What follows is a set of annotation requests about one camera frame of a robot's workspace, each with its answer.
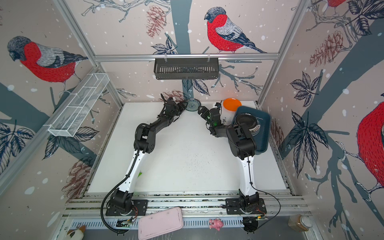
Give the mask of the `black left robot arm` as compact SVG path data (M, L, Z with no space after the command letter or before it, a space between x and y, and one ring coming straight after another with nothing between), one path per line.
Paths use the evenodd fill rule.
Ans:
M173 98L164 101L163 108L157 116L157 120L151 124L139 124L135 131L133 160L119 182L103 199L101 215L127 216L130 214L145 215L140 213L133 201L136 182L144 162L145 156L150 154L156 145L156 134L170 126L176 117L179 117L187 108L186 102L175 102Z

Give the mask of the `black round plate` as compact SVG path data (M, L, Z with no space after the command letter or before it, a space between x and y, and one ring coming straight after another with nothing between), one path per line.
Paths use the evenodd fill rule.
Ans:
M235 117L235 123L237 125L245 124L249 130L253 130L259 125L257 118L248 113L237 115Z

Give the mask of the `small green patterned plate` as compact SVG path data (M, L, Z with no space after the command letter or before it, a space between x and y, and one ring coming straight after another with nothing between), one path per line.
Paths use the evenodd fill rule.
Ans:
M196 112L201 107L201 102L194 98L187 99L186 104L186 110L189 112Z

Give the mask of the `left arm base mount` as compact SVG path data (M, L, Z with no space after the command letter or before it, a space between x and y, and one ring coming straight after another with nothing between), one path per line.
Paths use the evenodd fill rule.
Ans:
M125 217L125 216L145 216L147 211L147 200L128 200L124 204L107 203L106 216Z

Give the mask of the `teal rim plate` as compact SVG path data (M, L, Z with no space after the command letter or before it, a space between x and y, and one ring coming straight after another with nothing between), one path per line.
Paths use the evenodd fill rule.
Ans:
M260 123L260 121L259 121L259 125L258 125L255 129L253 129L253 130L249 130L249 131L251 132L252 136L255 136L255 135L257 135L257 134L259 133L260 128L261 128L261 123Z

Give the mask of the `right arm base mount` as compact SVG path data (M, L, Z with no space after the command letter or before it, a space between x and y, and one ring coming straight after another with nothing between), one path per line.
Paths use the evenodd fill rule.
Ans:
M260 198L258 202L248 203L241 198L225 199L227 215L266 215L267 209L264 199Z

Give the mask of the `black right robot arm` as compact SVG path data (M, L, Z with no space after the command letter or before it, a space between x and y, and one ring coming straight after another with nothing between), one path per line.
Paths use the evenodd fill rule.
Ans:
M232 154L240 160L243 177L240 182L239 204L244 213L250 214L260 203L259 193L253 186L254 173L251 171L257 149L252 131L260 129L259 121L248 113L242 113L234 117L233 125L226 126L221 121L219 103L210 110L200 106L198 114L206 121L211 135L228 139Z

